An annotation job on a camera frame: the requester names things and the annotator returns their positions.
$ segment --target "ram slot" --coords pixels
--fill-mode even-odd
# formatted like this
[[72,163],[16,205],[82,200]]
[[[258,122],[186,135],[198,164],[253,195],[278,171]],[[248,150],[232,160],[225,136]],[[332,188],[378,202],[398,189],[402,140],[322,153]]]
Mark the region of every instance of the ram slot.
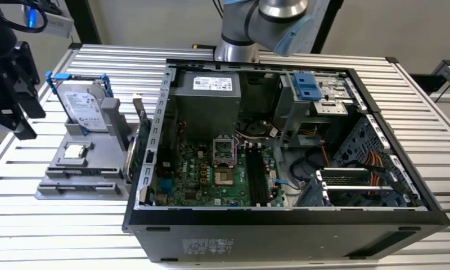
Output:
[[252,206],[260,204],[266,206],[268,203],[268,182],[265,178],[265,164],[261,149],[256,147],[246,148],[246,175],[248,185],[250,188]]

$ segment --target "robotic arm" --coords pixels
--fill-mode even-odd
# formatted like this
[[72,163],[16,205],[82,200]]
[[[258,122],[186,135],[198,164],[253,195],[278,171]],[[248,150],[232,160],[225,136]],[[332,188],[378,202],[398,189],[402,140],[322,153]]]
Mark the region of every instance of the robotic arm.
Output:
[[313,22],[306,5],[308,0],[225,0],[214,59],[258,62],[257,43],[281,56],[294,54]]
[[40,83],[32,51],[27,42],[17,42],[12,29],[40,33],[48,23],[45,11],[34,1],[0,1],[23,4],[41,16],[42,25],[31,27],[5,19],[0,9],[0,131],[12,131],[21,140],[37,137],[23,111],[29,118],[45,117],[34,86]]

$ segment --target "open computer tower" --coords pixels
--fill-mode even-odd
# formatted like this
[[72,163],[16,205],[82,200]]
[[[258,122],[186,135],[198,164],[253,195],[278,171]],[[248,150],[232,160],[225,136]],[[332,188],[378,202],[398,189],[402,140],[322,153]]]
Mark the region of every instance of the open computer tower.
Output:
[[168,60],[137,151],[153,262],[377,259],[450,225],[353,69]]

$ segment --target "power supply label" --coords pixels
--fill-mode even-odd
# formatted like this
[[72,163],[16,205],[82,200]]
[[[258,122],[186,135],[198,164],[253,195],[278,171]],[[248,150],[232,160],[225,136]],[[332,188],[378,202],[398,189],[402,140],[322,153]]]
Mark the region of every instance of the power supply label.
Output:
[[106,131],[96,97],[77,92],[66,92],[65,96],[78,124],[90,131]]
[[188,255],[230,254],[234,239],[182,239],[182,249]]
[[232,78],[194,77],[193,90],[232,91]]

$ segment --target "aluminum extrusion table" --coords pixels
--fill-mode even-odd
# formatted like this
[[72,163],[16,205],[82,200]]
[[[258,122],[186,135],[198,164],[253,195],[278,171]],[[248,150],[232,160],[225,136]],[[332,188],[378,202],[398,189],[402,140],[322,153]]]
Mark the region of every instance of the aluminum extrusion table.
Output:
[[[166,58],[212,60],[209,49],[84,45],[69,49],[54,72],[110,76],[120,111],[137,121],[132,95],[153,117]],[[380,57],[261,53],[265,64],[354,68],[396,136],[450,217],[450,121],[400,64]],[[46,118],[31,120],[38,137],[0,145],[0,270],[4,269],[409,269],[450,270],[450,227],[380,261],[152,264],[136,238],[121,232],[125,201],[37,201],[45,168],[65,134],[66,116],[48,86]]]

